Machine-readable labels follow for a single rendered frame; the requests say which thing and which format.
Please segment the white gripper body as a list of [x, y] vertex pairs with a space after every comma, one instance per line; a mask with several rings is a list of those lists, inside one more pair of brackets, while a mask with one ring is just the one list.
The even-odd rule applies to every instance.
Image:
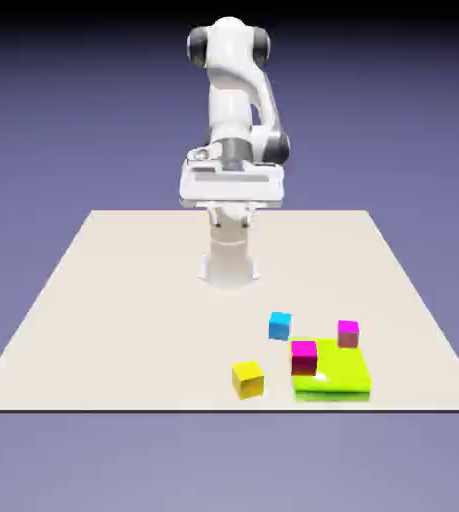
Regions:
[[182, 166], [179, 198], [188, 208], [208, 203], [250, 203], [280, 207], [285, 196], [280, 165], [243, 162], [242, 171], [224, 170], [218, 160], [189, 161]]

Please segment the small cyan cube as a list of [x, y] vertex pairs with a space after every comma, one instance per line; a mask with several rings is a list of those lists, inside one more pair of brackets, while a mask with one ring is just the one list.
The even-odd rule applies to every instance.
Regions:
[[270, 339], [287, 341], [290, 337], [292, 315], [285, 312], [272, 312], [269, 318]]

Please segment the small magenta cube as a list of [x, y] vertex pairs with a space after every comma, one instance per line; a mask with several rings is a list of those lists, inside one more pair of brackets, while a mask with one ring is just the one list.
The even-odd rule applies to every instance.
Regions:
[[360, 327], [357, 321], [339, 320], [338, 346], [340, 348], [357, 348], [359, 346]]
[[313, 376], [317, 371], [318, 350], [315, 340], [292, 340], [290, 343], [291, 374]]

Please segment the small yellow cube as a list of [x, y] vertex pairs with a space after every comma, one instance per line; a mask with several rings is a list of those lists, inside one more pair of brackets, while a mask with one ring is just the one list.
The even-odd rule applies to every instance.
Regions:
[[232, 365], [232, 385], [239, 399], [262, 396], [264, 373], [255, 360]]

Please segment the large lime green box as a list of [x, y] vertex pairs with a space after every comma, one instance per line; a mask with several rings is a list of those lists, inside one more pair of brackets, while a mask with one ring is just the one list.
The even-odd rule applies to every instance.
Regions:
[[315, 340], [318, 364], [313, 376], [293, 376], [297, 400], [319, 402], [365, 402], [371, 395], [371, 377], [361, 349], [340, 348], [336, 339]]

